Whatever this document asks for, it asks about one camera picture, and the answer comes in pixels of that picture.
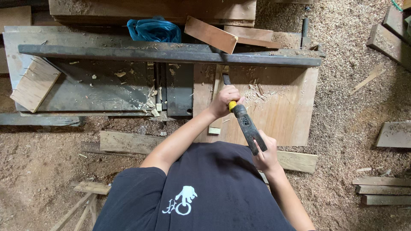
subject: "hammer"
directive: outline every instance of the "hammer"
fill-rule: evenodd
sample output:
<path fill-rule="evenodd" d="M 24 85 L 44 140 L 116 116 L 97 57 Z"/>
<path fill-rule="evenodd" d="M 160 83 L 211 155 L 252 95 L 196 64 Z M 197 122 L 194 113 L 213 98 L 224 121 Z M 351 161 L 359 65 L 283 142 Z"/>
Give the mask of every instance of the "hammer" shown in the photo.
<path fill-rule="evenodd" d="M 225 85 L 231 85 L 229 75 L 223 74 L 223 80 Z M 247 110 L 245 109 L 244 105 L 237 105 L 237 102 L 231 101 L 229 103 L 229 110 L 236 116 L 238 124 L 240 125 L 245 139 L 247 140 L 248 147 L 251 149 L 253 155 L 256 156 L 258 154 L 258 149 L 254 143 L 254 140 L 257 141 L 257 144 L 260 146 L 261 151 L 265 152 L 267 150 L 267 146 L 264 143 L 263 138 L 258 132 L 250 116 L 247 114 Z"/>

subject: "sawdust floor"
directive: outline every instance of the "sawdust floor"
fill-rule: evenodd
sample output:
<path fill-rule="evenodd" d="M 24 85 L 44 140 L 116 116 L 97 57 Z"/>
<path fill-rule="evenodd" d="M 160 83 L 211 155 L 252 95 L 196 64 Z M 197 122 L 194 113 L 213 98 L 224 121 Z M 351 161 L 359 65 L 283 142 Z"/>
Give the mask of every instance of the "sawdust floor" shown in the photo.
<path fill-rule="evenodd" d="M 385 121 L 405 121 L 411 112 L 411 74 L 365 46 L 371 27 L 381 23 L 389 1 L 316 0 L 312 10 L 258 0 L 256 28 L 299 32 L 310 18 L 312 43 L 327 54 L 319 68 L 311 130 L 306 147 L 279 147 L 319 156 L 314 174 L 287 171 L 289 180 L 318 230 L 411 230 L 411 209 L 404 206 L 364 207 L 351 181 L 359 176 L 411 175 L 409 149 L 376 148 Z M 368 72 L 386 62 L 385 72 L 349 96 Z M 0 78 L 0 86 L 7 79 Z M 2 112 L 10 109 L 2 97 Z M 140 165 L 139 158 L 80 151 L 81 141 L 98 141 L 99 131 L 113 129 L 147 135 L 169 134 L 180 122 L 87 118 L 80 128 L 0 128 L 0 230 L 48 230 L 82 196 L 73 180 L 94 178 L 109 183 L 121 170 Z M 357 173 L 364 167 L 379 168 Z M 105 197 L 98 197 L 98 206 Z M 72 230 L 81 213 L 63 230 Z M 90 218 L 83 230 L 90 229 Z"/>

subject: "person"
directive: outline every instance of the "person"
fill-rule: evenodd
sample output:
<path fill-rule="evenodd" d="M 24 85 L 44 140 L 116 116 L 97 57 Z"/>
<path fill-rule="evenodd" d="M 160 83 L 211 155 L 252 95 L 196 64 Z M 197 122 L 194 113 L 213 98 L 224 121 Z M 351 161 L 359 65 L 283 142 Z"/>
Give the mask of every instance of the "person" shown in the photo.
<path fill-rule="evenodd" d="M 210 106 L 159 144 L 139 168 L 113 181 L 94 231 L 297 230 L 315 227 L 277 160 L 277 142 L 259 130 L 267 150 L 193 143 L 229 114 L 238 89 L 225 86 Z M 257 169 L 264 172 L 271 193 Z"/>

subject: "left hand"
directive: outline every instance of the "left hand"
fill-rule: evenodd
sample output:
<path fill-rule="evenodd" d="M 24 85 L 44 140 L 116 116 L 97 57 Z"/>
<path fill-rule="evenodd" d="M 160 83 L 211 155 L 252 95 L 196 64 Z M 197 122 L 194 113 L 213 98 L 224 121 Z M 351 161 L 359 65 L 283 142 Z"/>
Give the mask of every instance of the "left hand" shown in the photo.
<path fill-rule="evenodd" d="M 212 100 L 209 110 L 218 119 L 230 113 L 229 102 L 234 100 L 237 104 L 242 104 L 244 99 L 245 97 L 240 96 L 240 92 L 234 85 L 225 85 L 217 97 Z"/>

